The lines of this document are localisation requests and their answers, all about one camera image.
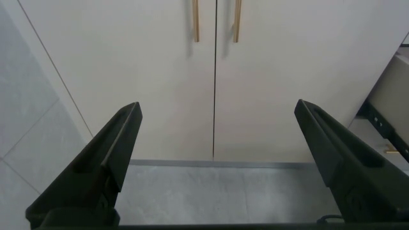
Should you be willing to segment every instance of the cabinet door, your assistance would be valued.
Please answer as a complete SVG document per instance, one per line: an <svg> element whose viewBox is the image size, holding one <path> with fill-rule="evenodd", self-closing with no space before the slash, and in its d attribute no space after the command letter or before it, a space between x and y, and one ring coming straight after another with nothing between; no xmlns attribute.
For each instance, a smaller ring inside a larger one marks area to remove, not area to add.
<svg viewBox="0 0 409 230"><path fill-rule="evenodd" d="M348 126L409 31L409 1L244 0L217 6L215 160L312 162L297 100Z"/></svg>
<svg viewBox="0 0 409 230"><path fill-rule="evenodd" d="M91 133L141 103L133 159L212 160L215 1L20 0Z"/></svg>

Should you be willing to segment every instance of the metal strip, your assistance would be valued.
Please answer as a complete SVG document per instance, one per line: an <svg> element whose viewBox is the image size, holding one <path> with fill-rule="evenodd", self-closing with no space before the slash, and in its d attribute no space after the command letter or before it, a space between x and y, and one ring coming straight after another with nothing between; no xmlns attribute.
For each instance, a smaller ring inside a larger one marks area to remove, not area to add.
<svg viewBox="0 0 409 230"><path fill-rule="evenodd" d="M179 166L179 167L244 167L244 168L274 168L274 169L316 169L314 163L264 163L264 162L212 162L194 160L136 160L131 159L130 165Z"/></svg>

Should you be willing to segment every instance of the floor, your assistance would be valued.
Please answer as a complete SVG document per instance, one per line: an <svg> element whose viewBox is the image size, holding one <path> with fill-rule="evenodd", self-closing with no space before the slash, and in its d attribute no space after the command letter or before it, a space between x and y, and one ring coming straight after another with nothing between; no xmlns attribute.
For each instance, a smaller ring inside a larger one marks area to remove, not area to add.
<svg viewBox="0 0 409 230"><path fill-rule="evenodd" d="M316 168L130 165L116 209L122 225L315 222L339 213Z"/></svg>

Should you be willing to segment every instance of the wall tile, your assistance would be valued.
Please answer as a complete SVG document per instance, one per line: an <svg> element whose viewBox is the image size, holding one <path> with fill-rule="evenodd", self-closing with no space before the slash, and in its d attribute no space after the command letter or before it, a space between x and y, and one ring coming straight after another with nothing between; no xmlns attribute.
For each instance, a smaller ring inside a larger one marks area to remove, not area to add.
<svg viewBox="0 0 409 230"><path fill-rule="evenodd" d="M30 129L6 155L6 161L35 189L43 192L85 147L61 102Z"/></svg>
<svg viewBox="0 0 409 230"><path fill-rule="evenodd" d="M58 99L0 4L0 157Z"/></svg>
<svg viewBox="0 0 409 230"><path fill-rule="evenodd" d="M0 162L0 226L1 229L30 229L26 208L38 197L7 164Z"/></svg>

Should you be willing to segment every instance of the cabinet handle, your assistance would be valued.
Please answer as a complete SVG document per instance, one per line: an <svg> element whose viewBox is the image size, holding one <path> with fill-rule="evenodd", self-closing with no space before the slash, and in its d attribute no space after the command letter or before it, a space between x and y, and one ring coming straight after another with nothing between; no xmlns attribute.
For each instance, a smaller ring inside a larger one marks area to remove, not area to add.
<svg viewBox="0 0 409 230"><path fill-rule="evenodd" d="M199 0L192 0L194 41L199 42Z"/></svg>
<svg viewBox="0 0 409 230"><path fill-rule="evenodd" d="M240 31L240 14L242 12L242 0L236 0L236 10L235 10L235 24L234 24L234 35L233 42L238 42L238 33Z"/></svg>

